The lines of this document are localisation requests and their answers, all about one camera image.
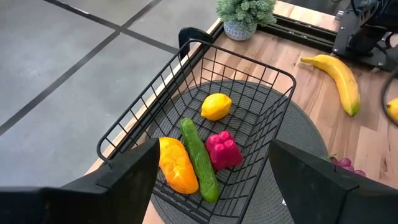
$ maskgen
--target orange mango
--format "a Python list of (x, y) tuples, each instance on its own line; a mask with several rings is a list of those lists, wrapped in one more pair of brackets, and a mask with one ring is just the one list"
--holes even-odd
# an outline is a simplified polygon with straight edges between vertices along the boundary
[(184, 145), (177, 139), (162, 137), (159, 167), (170, 187), (181, 194), (193, 194), (199, 183)]

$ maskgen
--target potted plant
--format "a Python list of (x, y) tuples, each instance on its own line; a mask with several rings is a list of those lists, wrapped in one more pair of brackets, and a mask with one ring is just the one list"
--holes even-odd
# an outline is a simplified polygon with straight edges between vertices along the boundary
[(224, 22), (226, 35), (233, 40), (248, 40), (257, 25), (275, 23), (275, 0), (218, 0), (217, 14)]

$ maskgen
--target gray floor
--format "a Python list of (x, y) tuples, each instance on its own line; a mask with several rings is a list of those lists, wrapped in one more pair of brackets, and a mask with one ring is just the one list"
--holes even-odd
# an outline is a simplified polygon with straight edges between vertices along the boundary
[[(116, 26), (130, 21), (138, 34), (51, 1), (0, 0), (0, 185), (82, 176), (98, 139), (171, 58), (178, 31), (216, 19), (216, 0), (64, 1)], [(346, 7), (311, 1), (294, 3), (330, 14)]]

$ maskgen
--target small plant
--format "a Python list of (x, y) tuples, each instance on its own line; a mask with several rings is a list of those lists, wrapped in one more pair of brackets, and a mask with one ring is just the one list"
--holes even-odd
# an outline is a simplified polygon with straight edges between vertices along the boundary
[(218, 0), (217, 14), (222, 21), (240, 22), (240, 26), (275, 23), (275, 0)]

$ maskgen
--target plant pot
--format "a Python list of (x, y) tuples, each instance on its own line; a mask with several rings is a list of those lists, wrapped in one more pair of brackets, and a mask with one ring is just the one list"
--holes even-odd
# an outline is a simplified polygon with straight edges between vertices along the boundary
[(224, 22), (225, 34), (233, 40), (248, 40), (250, 39), (257, 28), (257, 24), (243, 24), (242, 22)]

